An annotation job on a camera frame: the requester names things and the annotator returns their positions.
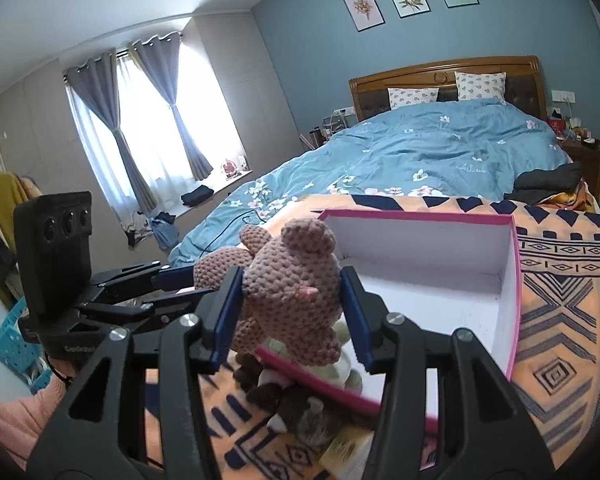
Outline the left forearm pink sleeve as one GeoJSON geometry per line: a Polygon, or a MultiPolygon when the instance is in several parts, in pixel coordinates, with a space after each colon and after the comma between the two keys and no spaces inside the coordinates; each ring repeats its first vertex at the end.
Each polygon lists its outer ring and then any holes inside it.
{"type": "Polygon", "coordinates": [[[20,469],[27,468],[38,438],[66,392],[66,385],[54,376],[48,386],[34,396],[0,400],[0,451],[20,469]]]}

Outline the left hand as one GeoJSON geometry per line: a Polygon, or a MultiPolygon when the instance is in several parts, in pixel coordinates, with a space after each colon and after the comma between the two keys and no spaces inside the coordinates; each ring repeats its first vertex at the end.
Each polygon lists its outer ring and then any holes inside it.
{"type": "Polygon", "coordinates": [[[78,374],[76,368],[70,362],[51,358],[48,354],[45,359],[52,373],[69,388],[78,374]]]}

